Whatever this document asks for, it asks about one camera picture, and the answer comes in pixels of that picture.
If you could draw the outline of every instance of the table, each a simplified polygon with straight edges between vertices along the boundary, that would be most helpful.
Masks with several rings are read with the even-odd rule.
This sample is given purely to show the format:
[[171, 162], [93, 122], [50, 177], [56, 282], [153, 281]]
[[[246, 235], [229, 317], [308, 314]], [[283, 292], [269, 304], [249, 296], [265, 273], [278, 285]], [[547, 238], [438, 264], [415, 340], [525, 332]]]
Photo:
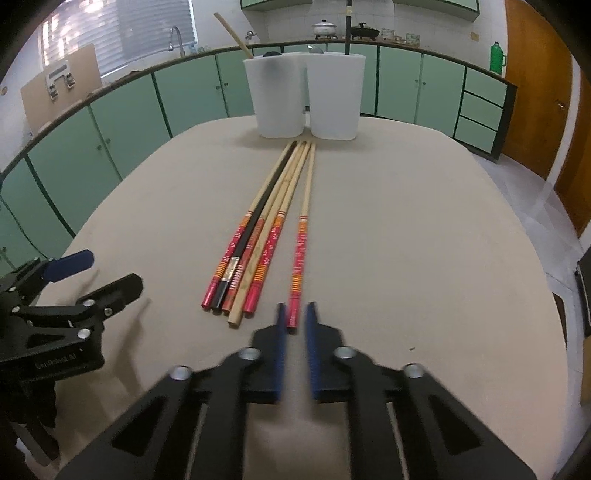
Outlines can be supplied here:
[[[89, 248], [95, 266], [48, 286], [40, 304], [131, 272], [145, 290], [106, 321], [105, 366], [58, 383], [62, 464], [173, 365], [212, 367], [273, 321], [288, 298], [303, 181], [256, 316], [231, 330], [200, 302], [285, 143], [259, 137], [253, 117], [193, 127], [131, 173], [72, 242], [67, 253]], [[540, 480], [551, 478], [567, 392], [556, 306], [518, 218], [460, 144], [375, 118], [361, 118], [354, 141], [319, 141], [311, 300], [376, 362], [424, 364]], [[289, 338], [286, 363], [281, 404], [250, 408], [245, 478], [348, 478], [345, 408], [312, 402], [303, 332]]]

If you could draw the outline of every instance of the window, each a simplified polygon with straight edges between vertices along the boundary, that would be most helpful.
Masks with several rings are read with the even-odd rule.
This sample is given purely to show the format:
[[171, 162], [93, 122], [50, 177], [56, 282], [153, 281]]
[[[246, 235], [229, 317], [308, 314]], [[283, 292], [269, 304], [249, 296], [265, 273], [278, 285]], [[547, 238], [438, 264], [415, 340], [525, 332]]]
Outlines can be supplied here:
[[[197, 41], [191, 0], [66, 0], [43, 22], [43, 63], [93, 43], [101, 75], [168, 50], [170, 27], [187, 45]], [[176, 32], [173, 43], [177, 45]]]

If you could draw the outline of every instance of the white plastic bin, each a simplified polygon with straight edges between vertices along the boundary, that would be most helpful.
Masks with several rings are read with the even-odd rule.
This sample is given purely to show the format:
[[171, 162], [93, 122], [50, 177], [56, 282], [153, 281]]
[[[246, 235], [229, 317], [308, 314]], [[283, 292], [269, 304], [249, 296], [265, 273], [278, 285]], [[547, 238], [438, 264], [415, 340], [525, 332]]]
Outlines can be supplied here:
[[304, 55], [286, 53], [244, 60], [262, 137], [292, 138], [304, 131]]
[[311, 53], [306, 62], [312, 134], [328, 140], [353, 140], [359, 126], [365, 57]]

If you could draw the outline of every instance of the frying pan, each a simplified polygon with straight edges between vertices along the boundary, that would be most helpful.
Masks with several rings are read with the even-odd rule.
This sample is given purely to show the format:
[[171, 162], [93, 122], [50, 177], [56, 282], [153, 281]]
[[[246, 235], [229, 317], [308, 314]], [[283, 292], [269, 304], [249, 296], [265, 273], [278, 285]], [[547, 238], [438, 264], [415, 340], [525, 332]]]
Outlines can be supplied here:
[[379, 30], [376, 30], [375, 28], [366, 28], [365, 25], [365, 23], [359, 22], [358, 27], [351, 27], [351, 38], [363, 37], [375, 40], [379, 35]]

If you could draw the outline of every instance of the tile floor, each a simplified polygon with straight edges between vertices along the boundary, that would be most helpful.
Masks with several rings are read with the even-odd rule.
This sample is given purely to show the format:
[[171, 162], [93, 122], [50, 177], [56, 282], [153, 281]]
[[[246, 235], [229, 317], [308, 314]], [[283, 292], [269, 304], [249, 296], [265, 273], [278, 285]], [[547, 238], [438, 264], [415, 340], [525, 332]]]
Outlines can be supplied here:
[[566, 310], [569, 396], [559, 470], [591, 424], [591, 404], [581, 406], [583, 320], [574, 270], [583, 254], [574, 227], [550, 183], [504, 155], [498, 163], [474, 158], [484, 167], [523, 224], [544, 267], [550, 290]]

